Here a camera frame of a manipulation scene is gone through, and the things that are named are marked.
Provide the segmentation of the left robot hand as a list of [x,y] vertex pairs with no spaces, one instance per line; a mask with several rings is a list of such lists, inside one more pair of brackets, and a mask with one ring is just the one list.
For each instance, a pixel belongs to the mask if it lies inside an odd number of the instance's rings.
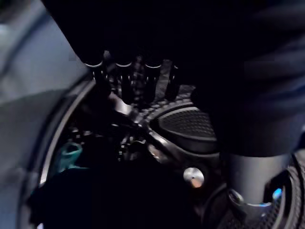
[[284,167],[305,123],[302,0],[45,0],[81,61],[108,50],[118,64],[170,59],[178,84],[212,121],[227,184],[251,206]]

